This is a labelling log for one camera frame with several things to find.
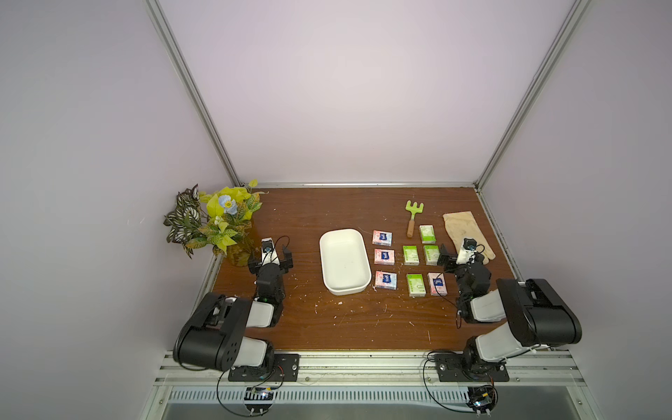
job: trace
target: plant pot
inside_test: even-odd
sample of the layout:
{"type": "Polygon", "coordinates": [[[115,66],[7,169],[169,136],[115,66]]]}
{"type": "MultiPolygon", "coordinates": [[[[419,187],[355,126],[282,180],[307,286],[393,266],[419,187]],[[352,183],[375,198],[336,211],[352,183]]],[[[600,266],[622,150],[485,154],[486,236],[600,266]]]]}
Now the plant pot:
{"type": "Polygon", "coordinates": [[[250,255],[253,254],[255,248],[261,246],[261,237],[254,225],[254,220],[250,222],[252,222],[252,227],[247,231],[247,236],[236,245],[226,248],[226,259],[234,267],[246,267],[250,255]]]}

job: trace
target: wooden tabletop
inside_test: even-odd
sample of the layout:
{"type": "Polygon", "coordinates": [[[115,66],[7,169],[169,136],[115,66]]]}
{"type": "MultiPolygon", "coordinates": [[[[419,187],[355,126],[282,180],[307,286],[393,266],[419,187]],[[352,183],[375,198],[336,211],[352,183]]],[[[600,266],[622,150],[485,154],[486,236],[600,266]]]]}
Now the wooden tabletop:
{"type": "MultiPolygon", "coordinates": [[[[254,215],[261,237],[290,237],[294,268],[284,275],[286,298],[277,326],[247,329],[246,336],[267,339],[276,349],[331,350],[462,350],[473,335],[487,333],[497,324],[466,324],[456,328],[455,308],[439,296],[429,295],[427,273],[436,267],[424,265],[420,224],[434,225],[437,245],[455,252],[444,228],[444,213],[471,211],[493,248],[496,258],[487,265],[492,286],[497,278],[513,278],[499,243],[473,189],[470,188],[296,188],[272,189],[261,196],[262,208],[254,215]],[[425,204],[415,217],[413,238],[406,238],[410,214],[406,201],[425,204]],[[325,287],[320,263],[320,237],[330,230],[353,228],[362,233],[372,274],[397,273],[397,289],[374,289],[372,280],[361,293],[335,296],[325,287]],[[394,266],[374,265],[373,230],[392,232],[394,266]],[[416,245],[421,265],[403,265],[403,245],[416,245]],[[422,274],[427,288],[424,298],[409,297],[407,274],[422,274]]],[[[448,298],[458,295],[455,277],[446,274],[448,298]]],[[[224,261],[213,287],[229,296],[252,297],[255,277],[247,267],[232,267],[224,261]]]]}

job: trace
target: wooden handle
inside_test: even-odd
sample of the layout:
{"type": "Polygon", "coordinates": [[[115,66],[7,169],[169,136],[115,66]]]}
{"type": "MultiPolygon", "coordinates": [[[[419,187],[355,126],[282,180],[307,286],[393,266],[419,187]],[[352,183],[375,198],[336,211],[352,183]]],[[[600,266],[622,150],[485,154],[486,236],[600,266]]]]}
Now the wooden handle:
{"type": "Polygon", "coordinates": [[[406,236],[407,236],[408,238],[412,238],[412,237],[413,237],[413,229],[414,229],[414,228],[415,228],[415,220],[410,219],[410,220],[409,220],[409,228],[406,230],[406,236]]]}

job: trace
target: cable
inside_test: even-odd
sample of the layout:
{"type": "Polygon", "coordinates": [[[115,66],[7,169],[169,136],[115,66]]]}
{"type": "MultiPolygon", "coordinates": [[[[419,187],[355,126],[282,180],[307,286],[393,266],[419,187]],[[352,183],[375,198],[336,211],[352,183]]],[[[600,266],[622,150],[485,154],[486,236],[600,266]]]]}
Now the cable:
{"type": "Polygon", "coordinates": [[[271,371],[271,374],[269,376],[267,376],[266,379],[263,380],[263,382],[261,384],[257,384],[255,386],[252,386],[252,388],[257,388],[258,386],[264,385],[275,374],[275,372],[276,372],[276,369],[273,368],[273,370],[271,371]]]}
{"type": "Polygon", "coordinates": [[[247,415],[244,415],[244,414],[235,413],[235,412],[229,410],[228,408],[226,408],[226,407],[224,406],[224,404],[222,404],[222,400],[219,399],[219,382],[222,380],[222,376],[224,376],[224,373],[225,373],[225,372],[222,372],[222,374],[219,376],[219,379],[217,380],[217,387],[215,387],[215,395],[217,396],[217,402],[219,403],[219,405],[222,406],[222,408],[223,408],[224,410],[228,411],[229,413],[231,413],[231,414],[233,414],[233,415],[235,415],[235,416],[238,416],[238,417],[248,417],[248,418],[249,418],[249,417],[261,417],[261,416],[263,416],[264,414],[268,413],[268,410],[266,410],[266,411],[264,411],[264,412],[261,413],[261,414],[255,414],[255,415],[253,415],[252,413],[248,413],[247,415]]]}
{"type": "Polygon", "coordinates": [[[278,365],[278,369],[280,369],[280,373],[282,373],[282,376],[280,376],[280,385],[278,385],[275,388],[271,388],[272,390],[280,389],[282,384],[285,383],[285,370],[282,368],[282,366],[278,365]]]}
{"type": "MultiPolygon", "coordinates": [[[[287,235],[282,235],[280,238],[277,238],[277,239],[276,239],[276,243],[273,244],[273,251],[276,250],[276,245],[278,244],[278,241],[279,241],[280,239],[282,239],[282,238],[287,238],[287,244],[285,245],[285,248],[288,247],[288,246],[290,246],[291,239],[289,238],[289,236],[287,236],[287,235]]],[[[277,253],[277,252],[276,252],[276,257],[273,258],[273,259],[271,259],[271,262],[273,262],[273,261],[275,261],[275,260],[278,260],[278,261],[280,260],[280,258],[278,257],[278,253],[277,253]]]]}
{"type": "Polygon", "coordinates": [[[462,328],[462,317],[460,316],[460,309],[458,308],[457,304],[454,304],[454,303],[451,302],[450,300],[446,299],[446,295],[445,295],[445,294],[440,294],[440,293],[439,293],[438,296],[441,296],[441,298],[442,298],[443,300],[445,300],[446,302],[450,303],[452,306],[455,307],[455,311],[456,311],[456,312],[455,312],[455,327],[456,327],[457,329],[462,328]]]}
{"type": "Polygon", "coordinates": [[[429,394],[431,399],[433,399],[435,403],[437,403],[439,406],[445,408],[446,410],[454,411],[455,413],[473,414],[474,411],[471,410],[471,409],[469,409],[469,411],[461,411],[461,410],[458,410],[458,409],[452,409],[450,407],[446,407],[445,405],[439,403],[439,401],[436,398],[434,398],[434,396],[429,391],[429,388],[427,387],[427,381],[425,381],[425,367],[427,366],[427,362],[431,362],[431,360],[429,360],[429,354],[427,355],[427,359],[425,360],[425,363],[422,365],[422,383],[423,383],[423,385],[425,385],[425,390],[427,390],[427,394],[429,394]]]}

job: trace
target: ventilation grille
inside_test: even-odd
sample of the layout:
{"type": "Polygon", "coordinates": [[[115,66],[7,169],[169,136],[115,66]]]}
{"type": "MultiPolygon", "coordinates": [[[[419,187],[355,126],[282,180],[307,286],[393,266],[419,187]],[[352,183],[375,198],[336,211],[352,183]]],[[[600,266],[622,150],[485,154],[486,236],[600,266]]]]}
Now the ventilation grille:
{"type": "MultiPolygon", "coordinates": [[[[291,387],[272,391],[275,404],[435,404],[423,386],[314,386],[291,387]]],[[[465,386],[436,386],[432,395],[442,404],[466,404],[465,386]]],[[[245,400],[262,400],[258,394],[240,387],[234,390],[220,388],[222,403],[242,403],[245,400]]],[[[170,403],[217,404],[214,386],[176,386],[170,394],[170,403]]]]}

